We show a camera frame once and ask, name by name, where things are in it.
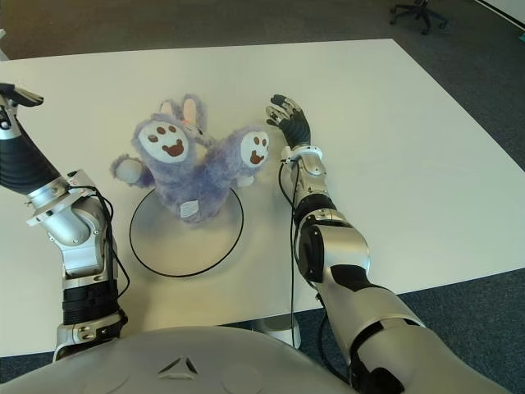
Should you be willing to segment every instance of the white label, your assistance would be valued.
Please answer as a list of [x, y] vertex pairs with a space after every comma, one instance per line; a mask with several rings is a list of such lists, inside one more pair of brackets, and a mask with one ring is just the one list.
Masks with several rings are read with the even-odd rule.
[[180, 217], [187, 218], [191, 215], [195, 215], [199, 211], [199, 201], [186, 201], [180, 205]]

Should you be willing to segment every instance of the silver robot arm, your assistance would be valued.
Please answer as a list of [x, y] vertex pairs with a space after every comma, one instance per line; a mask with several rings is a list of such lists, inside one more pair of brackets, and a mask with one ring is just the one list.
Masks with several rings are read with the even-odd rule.
[[326, 308], [352, 386], [362, 393], [507, 392], [454, 355], [394, 293], [370, 283], [367, 242], [331, 201], [302, 109], [282, 95], [271, 101], [278, 108], [267, 108], [267, 122], [290, 146], [283, 159], [294, 185], [299, 271]]
[[66, 181], [16, 117], [19, 105], [42, 102], [0, 84], [0, 185], [29, 197], [35, 209], [29, 225], [41, 225], [62, 253], [63, 321], [54, 355], [59, 360], [119, 337], [127, 317], [117, 302], [116, 246], [108, 231], [112, 213], [83, 171], [68, 174]]

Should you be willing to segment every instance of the table leg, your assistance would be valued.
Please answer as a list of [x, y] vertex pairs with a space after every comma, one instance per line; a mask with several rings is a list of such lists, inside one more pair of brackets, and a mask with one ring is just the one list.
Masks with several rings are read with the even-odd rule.
[[[270, 318], [259, 318], [252, 321], [252, 329], [270, 337], [274, 337], [279, 341], [283, 341], [292, 346], [292, 327], [290, 326], [290, 315], [282, 314], [280, 316], [272, 316]], [[294, 317], [294, 344], [295, 348], [299, 349], [301, 346], [301, 332], [299, 324]]]

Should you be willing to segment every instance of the purple plush toy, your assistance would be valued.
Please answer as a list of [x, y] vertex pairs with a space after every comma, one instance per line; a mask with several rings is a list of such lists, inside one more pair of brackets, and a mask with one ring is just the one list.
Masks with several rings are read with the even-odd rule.
[[[130, 186], [154, 186], [162, 204], [184, 222], [205, 222], [218, 214], [231, 186], [253, 182], [269, 139], [262, 127], [247, 126], [216, 141], [205, 133], [201, 101], [190, 94], [183, 101], [182, 108], [162, 103], [164, 113], [140, 123], [131, 140], [140, 159], [122, 155], [111, 173]], [[202, 161], [195, 144], [208, 149]]]

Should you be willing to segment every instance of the chair base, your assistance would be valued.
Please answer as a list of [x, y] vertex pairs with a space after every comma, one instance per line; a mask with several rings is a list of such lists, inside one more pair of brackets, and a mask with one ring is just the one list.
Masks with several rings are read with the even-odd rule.
[[[414, 15], [415, 19], [423, 19], [423, 22], [425, 22], [425, 29], [421, 31], [421, 34], [427, 35], [430, 32], [430, 16], [432, 16], [440, 21], [438, 27], [440, 29], [444, 29], [448, 25], [449, 21], [437, 12], [429, 10], [427, 8], [428, 2], [429, 0], [416, 0], [416, 2], [413, 5], [396, 4], [392, 9], [390, 9], [390, 13], [393, 14], [392, 18], [390, 19], [390, 24], [394, 25], [397, 21], [397, 18], [399, 18], [400, 16]], [[396, 12], [398, 8], [405, 11], [397, 14]]]

